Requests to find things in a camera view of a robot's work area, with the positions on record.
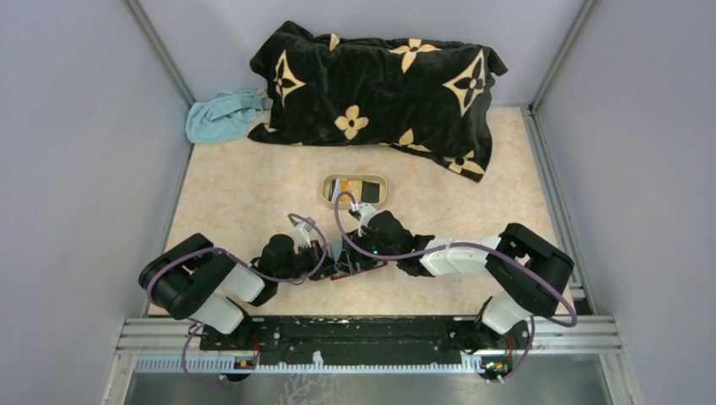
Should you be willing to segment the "red leather card holder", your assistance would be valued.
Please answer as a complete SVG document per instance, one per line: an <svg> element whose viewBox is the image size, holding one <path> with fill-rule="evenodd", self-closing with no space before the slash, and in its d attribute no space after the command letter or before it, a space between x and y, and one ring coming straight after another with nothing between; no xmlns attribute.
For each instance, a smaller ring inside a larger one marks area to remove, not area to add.
<svg viewBox="0 0 716 405"><path fill-rule="evenodd" d="M388 265L388 262L378 261L377 264L376 264L375 266L373 266L373 267L357 268L356 270L350 270L348 273L336 273L336 274L334 274L334 275L331 275L331 276L329 277L329 279L330 279L331 281L336 281L336 280L340 280L340 279L343 279L343 278L352 277L352 276L355 276L355 275L357 275L357 274L361 274L361 273L369 272L369 271L372 271L372 270L376 270L376 269L378 269L378 268L386 267L387 265Z"/></svg>

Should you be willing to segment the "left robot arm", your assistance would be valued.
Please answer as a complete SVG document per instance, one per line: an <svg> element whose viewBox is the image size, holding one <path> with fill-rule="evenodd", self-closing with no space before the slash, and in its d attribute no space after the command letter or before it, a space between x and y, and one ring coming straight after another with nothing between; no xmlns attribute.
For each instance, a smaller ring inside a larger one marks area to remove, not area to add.
<svg viewBox="0 0 716 405"><path fill-rule="evenodd" d="M231 348L241 349L253 337L241 303L264 305L281 284L304 277L320 280L334 264L331 249L318 240L298 246L288 235L273 235L261 256L243 263L196 233L146 265L138 284L170 317L208 325Z"/></svg>

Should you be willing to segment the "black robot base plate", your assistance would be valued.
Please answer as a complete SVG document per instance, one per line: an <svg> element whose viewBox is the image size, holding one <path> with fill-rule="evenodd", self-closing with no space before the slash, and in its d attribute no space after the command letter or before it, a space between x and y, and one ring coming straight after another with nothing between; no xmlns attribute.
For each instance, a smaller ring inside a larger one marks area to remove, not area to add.
<svg viewBox="0 0 716 405"><path fill-rule="evenodd" d="M203 351L258 351L260 365L329 366L458 365L465 354L524 349L526 321L505 335L475 316L254 316L233 333L201 333Z"/></svg>

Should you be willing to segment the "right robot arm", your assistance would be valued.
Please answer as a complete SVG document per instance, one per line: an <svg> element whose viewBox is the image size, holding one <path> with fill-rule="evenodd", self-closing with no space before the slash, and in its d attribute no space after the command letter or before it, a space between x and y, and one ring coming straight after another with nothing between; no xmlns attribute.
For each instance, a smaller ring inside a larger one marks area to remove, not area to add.
<svg viewBox="0 0 716 405"><path fill-rule="evenodd" d="M510 223L498 235L473 240L414 235L389 211L371 213L354 208L358 227L339 232L343 241L364 257L394 262L412 277L491 277L501 288L479 312L475 336L496 348L513 327L532 316L554 319L563 306L574 327L577 313L563 293L572 276L573 259L534 231Z"/></svg>

